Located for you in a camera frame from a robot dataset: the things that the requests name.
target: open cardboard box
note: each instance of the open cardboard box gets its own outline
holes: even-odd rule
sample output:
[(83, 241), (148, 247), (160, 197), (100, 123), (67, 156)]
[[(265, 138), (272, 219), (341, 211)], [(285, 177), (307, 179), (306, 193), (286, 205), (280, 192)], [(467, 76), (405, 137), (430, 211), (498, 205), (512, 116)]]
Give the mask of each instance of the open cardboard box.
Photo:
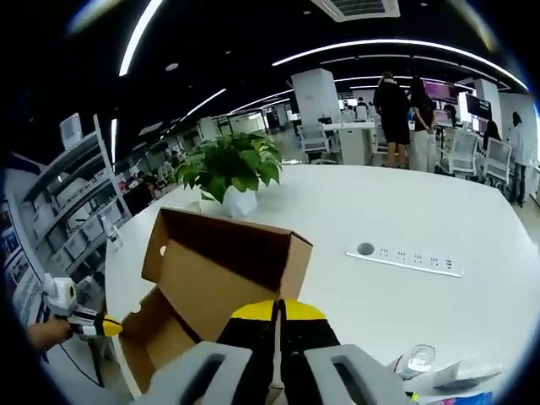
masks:
[(157, 369), (201, 340), (215, 342), (243, 305), (298, 298), (310, 254), (290, 230), (161, 208), (143, 264), (143, 278), (157, 285), (120, 335), (141, 392)]

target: poster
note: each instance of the poster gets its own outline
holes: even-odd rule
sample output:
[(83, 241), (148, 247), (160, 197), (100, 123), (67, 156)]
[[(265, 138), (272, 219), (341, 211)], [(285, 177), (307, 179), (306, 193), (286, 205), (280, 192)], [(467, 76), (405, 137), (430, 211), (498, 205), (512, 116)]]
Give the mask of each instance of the poster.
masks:
[(41, 281), (20, 246), (6, 201), (0, 203), (0, 226), (0, 254), (7, 294), (21, 324), (26, 327), (42, 316)]

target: potted plant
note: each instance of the potted plant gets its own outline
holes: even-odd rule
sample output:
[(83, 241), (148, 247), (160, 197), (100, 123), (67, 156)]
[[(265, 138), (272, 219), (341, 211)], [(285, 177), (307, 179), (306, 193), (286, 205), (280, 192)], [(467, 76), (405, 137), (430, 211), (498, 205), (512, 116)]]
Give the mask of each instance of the potted plant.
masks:
[(203, 141), (176, 169), (184, 188), (199, 186), (203, 200), (222, 203), (234, 218), (257, 207), (259, 179), (279, 184), (281, 154), (267, 136), (233, 133)]

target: black ceiling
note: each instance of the black ceiling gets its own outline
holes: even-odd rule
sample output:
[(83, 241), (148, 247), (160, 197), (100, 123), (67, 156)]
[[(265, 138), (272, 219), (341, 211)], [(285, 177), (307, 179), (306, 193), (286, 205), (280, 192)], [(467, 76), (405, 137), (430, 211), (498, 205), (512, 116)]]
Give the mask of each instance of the black ceiling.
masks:
[[(419, 74), (456, 82), (481, 77), (462, 67), (407, 57), (365, 57), (375, 54), (431, 57), (461, 63), (522, 91), (505, 75), (482, 63), (448, 51), (420, 46), (351, 46), (324, 51), (272, 67), (277, 60), (320, 46), (374, 38), (406, 38), (437, 42), (470, 51), (523, 77), (505, 43), (486, 41), (442, 0), (399, 0), (398, 19), (361, 19), (335, 23), (307, 0), (164, 0), (138, 44), (130, 70), (118, 77), (132, 30), (149, 0), (119, 2), (78, 35), (65, 27), (85, 2), (61, 1), (55, 8), (34, 9), (21, 61), (28, 61), (17, 82), (15, 108), (19, 142), (16, 150), (48, 163), (62, 150), (58, 124), (79, 112), (86, 122), (98, 113), (109, 134), (118, 119), (117, 159), (140, 143), (139, 131), (150, 124), (184, 116), (220, 89), (227, 91), (189, 116), (224, 114), (253, 100), (288, 89), (291, 74), (311, 68), (330, 70), (334, 78), (380, 74)], [(304, 15), (305, 8), (311, 10)], [(497, 19), (492, 18), (497, 30)], [(321, 65), (321, 62), (358, 57)], [(166, 72), (176, 62), (179, 67)], [(339, 91), (367, 81), (339, 83)]]

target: white flower pot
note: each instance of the white flower pot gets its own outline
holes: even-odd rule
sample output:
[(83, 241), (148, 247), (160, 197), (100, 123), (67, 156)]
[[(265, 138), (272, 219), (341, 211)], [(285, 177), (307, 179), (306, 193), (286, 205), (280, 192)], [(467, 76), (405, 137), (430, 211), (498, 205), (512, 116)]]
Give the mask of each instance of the white flower pot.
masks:
[(257, 196), (253, 190), (239, 192), (234, 186), (227, 188), (223, 199), (225, 213), (231, 218), (242, 218), (257, 208)]

